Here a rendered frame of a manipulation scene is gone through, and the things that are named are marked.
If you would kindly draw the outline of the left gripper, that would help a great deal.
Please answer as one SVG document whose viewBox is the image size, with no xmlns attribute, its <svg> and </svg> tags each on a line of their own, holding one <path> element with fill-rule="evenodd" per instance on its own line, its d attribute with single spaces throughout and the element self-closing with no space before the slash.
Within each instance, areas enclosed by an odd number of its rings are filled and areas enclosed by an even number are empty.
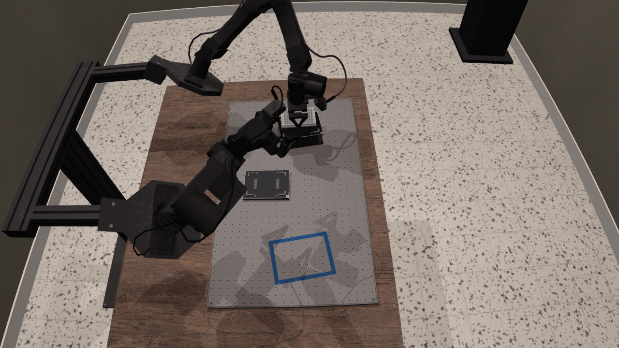
<svg viewBox="0 0 619 348">
<path fill-rule="evenodd" d="M 288 98 L 288 93 L 289 93 L 289 98 Z M 288 90 L 287 98 L 288 98 L 288 101 L 287 101 L 288 119 L 291 120 L 296 127 L 301 127 L 303 122 L 307 120 L 308 118 L 308 113 L 302 113 L 302 112 L 307 112 L 308 99 L 316 99 L 323 107 L 325 107 L 325 101 L 326 101 L 325 97 L 322 97 L 322 98 L 314 97 L 314 96 L 304 93 L 304 91 L 301 93 L 292 93 Z M 302 111 L 302 112 L 298 112 L 298 111 Z M 295 113 L 295 112 L 298 112 L 298 113 Z M 297 118 L 302 118 L 302 120 L 300 121 L 300 124 L 297 124 L 295 120 Z"/>
</svg>

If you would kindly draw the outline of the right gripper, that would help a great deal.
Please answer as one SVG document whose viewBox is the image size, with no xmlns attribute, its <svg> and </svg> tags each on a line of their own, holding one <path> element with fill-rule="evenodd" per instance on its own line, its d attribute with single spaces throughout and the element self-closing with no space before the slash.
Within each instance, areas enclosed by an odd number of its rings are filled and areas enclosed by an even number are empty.
<svg viewBox="0 0 619 348">
<path fill-rule="evenodd" d="M 262 111 L 256 112 L 255 118 L 260 119 L 265 122 L 267 128 L 272 124 L 272 122 L 276 119 L 273 115 L 276 114 L 280 110 L 280 104 L 276 101 L 272 101 L 267 105 Z M 273 120 L 274 119 L 274 120 Z M 300 136 L 284 136 L 283 142 L 281 142 L 280 147 L 277 147 L 277 143 L 280 143 L 280 136 L 277 136 L 276 133 L 272 132 L 273 125 L 269 128 L 267 136 L 254 145 L 252 151 L 258 148 L 264 148 L 271 156 L 277 154 L 277 156 L 285 157 L 293 145 L 295 145 L 299 140 Z"/>
</svg>

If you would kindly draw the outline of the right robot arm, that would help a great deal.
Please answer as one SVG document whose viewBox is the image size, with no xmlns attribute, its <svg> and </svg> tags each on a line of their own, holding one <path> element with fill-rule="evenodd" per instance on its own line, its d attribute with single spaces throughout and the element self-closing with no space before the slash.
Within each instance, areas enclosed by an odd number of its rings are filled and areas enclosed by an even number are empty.
<svg viewBox="0 0 619 348">
<path fill-rule="evenodd" d="M 236 176 L 245 162 L 243 156 L 252 151 L 254 145 L 267 136 L 266 131 L 262 136 L 257 137 L 266 129 L 265 122 L 253 118 L 242 126 L 237 133 L 228 136 L 226 141 L 223 139 L 216 142 L 207 152 L 209 159 L 206 166 L 184 187 L 183 191 L 179 192 L 180 188 L 177 186 L 157 184 L 153 198 L 152 229 L 170 222 L 180 221 L 182 228 L 187 225 L 192 226 L 195 231 L 201 232 L 204 236 L 211 232 L 225 213 L 232 191 L 232 160 L 241 147 L 249 141 L 249 144 L 242 148 L 234 160 L 234 194 L 226 215 L 246 192 L 245 185 L 237 180 L 238 177 Z M 172 188 L 175 188 L 175 190 L 172 190 Z M 218 205 L 204 194 L 207 189 L 220 200 Z M 159 202 L 159 197 L 161 197 L 161 202 Z M 223 199 L 223 197 L 225 198 Z M 180 232 L 179 223 L 172 223 L 151 231 L 150 254 L 173 256 L 178 232 Z M 155 241 L 156 236 L 157 240 Z M 171 238 L 171 242 L 169 242 L 169 238 Z M 158 252 L 154 252 L 155 250 Z M 167 251 L 170 253 L 167 253 Z"/>
</svg>

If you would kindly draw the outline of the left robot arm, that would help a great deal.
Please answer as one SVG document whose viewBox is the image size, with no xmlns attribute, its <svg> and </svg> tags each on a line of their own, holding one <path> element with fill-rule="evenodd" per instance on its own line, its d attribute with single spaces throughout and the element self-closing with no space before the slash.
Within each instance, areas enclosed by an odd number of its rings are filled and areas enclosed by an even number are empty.
<svg viewBox="0 0 619 348">
<path fill-rule="evenodd" d="M 288 90 L 292 93 L 304 91 L 308 95 L 322 98 L 327 77 L 308 72 L 308 67 L 312 63 L 311 54 L 304 45 L 289 0 L 246 0 L 225 26 L 208 38 L 194 54 L 194 62 L 184 77 L 184 82 L 203 88 L 211 65 L 210 60 L 223 57 L 231 42 L 242 30 L 261 13 L 266 13 L 271 8 L 276 13 L 291 66 L 290 72 L 292 73 L 288 75 Z"/>
</svg>

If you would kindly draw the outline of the blue tape rectangle outline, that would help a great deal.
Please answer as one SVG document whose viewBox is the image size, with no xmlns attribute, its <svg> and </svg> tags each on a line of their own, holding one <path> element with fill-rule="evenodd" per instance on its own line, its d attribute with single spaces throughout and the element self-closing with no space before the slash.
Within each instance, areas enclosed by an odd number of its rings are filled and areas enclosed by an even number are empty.
<svg viewBox="0 0 619 348">
<path fill-rule="evenodd" d="M 294 240 L 300 240 L 300 239 L 306 239 L 306 238 L 311 238 L 314 236 L 324 236 L 324 240 L 325 240 L 325 245 L 326 245 L 326 249 L 327 249 L 327 253 L 328 253 L 328 258 L 331 264 L 331 271 L 329 272 L 323 272 L 323 273 L 318 273 L 315 275 L 306 275 L 306 276 L 300 276 L 300 277 L 295 277 L 292 279 L 284 279 L 284 280 L 279 280 L 278 279 L 278 275 L 277 275 L 277 267 L 276 267 L 276 257 L 274 255 L 274 248 L 273 248 L 273 244 L 275 243 L 283 243 L 283 242 L 288 242 L 288 241 L 294 241 Z M 303 235 L 303 236 L 294 236 L 291 238 L 285 238 L 285 239 L 279 239 L 279 240 L 273 240 L 273 241 L 269 241 L 269 248 L 270 248 L 270 254 L 271 254 L 271 261 L 272 261 L 272 267 L 273 267 L 273 274 L 274 274 L 274 280 L 276 285 L 278 284 L 284 284 L 284 283 L 289 283 L 289 282 L 296 282 L 296 281 L 301 281 L 301 280 L 306 280 L 306 279 L 313 279 L 313 278 L 317 278 L 317 277 L 321 277 L 321 276 L 328 276 L 328 275 L 336 275 L 336 270 L 335 270 L 335 265 L 333 262 L 333 256 L 331 253 L 331 247 L 328 241 L 328 236 L 327 236 L 327 232 L 318 232 L 318 233 L 313 233 L 310 235 Z"/>
</svg>

